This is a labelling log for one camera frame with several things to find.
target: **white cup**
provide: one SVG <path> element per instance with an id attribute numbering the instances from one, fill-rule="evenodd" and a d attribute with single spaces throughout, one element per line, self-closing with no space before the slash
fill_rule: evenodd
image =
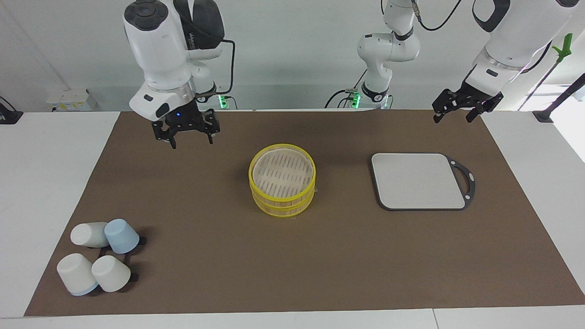
<path id="1" fill-rule="evenodd" d="M 103 248 L 109 245 L 104 229 L 106 222 L 79 224 L 71 230 L 71 241 L 78 246 Z"/>
<path id="2" fill-rule="evenodd" d="M 91 262 L 80 253 L 72 253 L 60 260 L 57 273 L 73 296 L 83 296 L 98 286 L 91 273 Z"/>
<path id="3" fill-rule="evenodd" d="M 91 273 L 105 292 L 115 292 L 130 280 L 130 269 L 114 256 L 103 256 L 95 261 Z"/>

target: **cup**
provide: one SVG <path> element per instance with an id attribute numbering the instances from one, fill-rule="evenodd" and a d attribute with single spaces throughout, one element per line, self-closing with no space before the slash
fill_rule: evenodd
<path id="1" fill-rule="evenodd" d="M 104 233 L 115 253 L 132 251 L 140 241 L 140 236 L 123 219 L 113 220 L 106 225 Z"/>
<path id="2" fill-rule="evenodd" d="M 79 224 L 71 230 L 71 241 L 78 246 L 103 248 L 109 245 L 104 233 L 106 222 Z"/>
<path id="3" fill-rule="evenodd" d="M 95 261 L 91 273 L 105 292 L 115 292 L 130 280 L 130 269 L 114 256 L 103 256 Z"/>
<path id="4" fill-rule="evenodd" d="M 72 253 L 60 260 L 57 273 L 73 296 L 83 296 L 98 286 L 91 273 L 91 262 L 80 253 Z"/>

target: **cutting board handle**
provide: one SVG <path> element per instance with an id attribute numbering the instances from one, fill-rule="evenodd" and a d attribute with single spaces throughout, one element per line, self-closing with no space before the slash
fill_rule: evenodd
<path id="1" fill-rule="evenodd" d="M 449 161 L 451 168 L 453 169 L 453 174 L 455 174 L 455 170 L 459 170 L 460 172 L 462 172 L 463 177 L 465 177 L 466 184 L 467 184 L 467 186 L 469 186 L 469 189 L 467 191 L 464 191 L 462 189 L 461 182 L 459 182 L 459 181 L 457 182 L 457 184 L 459 185 L 459 188 L 461 189 L 461 194 L 463 196 L 463 200 L 465 201 L 465 208 L 467 208 L 467 206 L 469 206 L 469 204 L 473 200 L 473 197 L 475 196 L 475 189 L 476 189 L 475 177 L 473 176 L 471 171 L 466 166 L 462 165 L 460 162 L 453 160 L 448 156 L 446 156 L 446 158 Z"/>

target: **green light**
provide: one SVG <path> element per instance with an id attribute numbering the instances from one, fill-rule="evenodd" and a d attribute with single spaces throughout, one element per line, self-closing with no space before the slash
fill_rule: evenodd
<path id="1" fill-rule="evenodd" d="M 352 100 L 352 107 L 359 108 L 360 107 L 360 100 L 362 99 L 362 95 L 356 94 Z"/>
<path id="2" fill-rule="evenodd" d="M 228 108 L 228 102 L 225 100 L 225 97 L 218 95 L 219 97 L 219 107 L 221 107 L 221 109 L 227 109 Z"/>

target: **light blue cup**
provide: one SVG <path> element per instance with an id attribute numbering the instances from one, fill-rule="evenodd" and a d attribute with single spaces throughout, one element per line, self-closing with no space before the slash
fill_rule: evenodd
<path id="1" fill-rule="evenodd" d="M 140 240 L 138 233 L 123 219 L 109 222 L 104 228 L 104 233 L 115 253 L 132 251 Z"/>

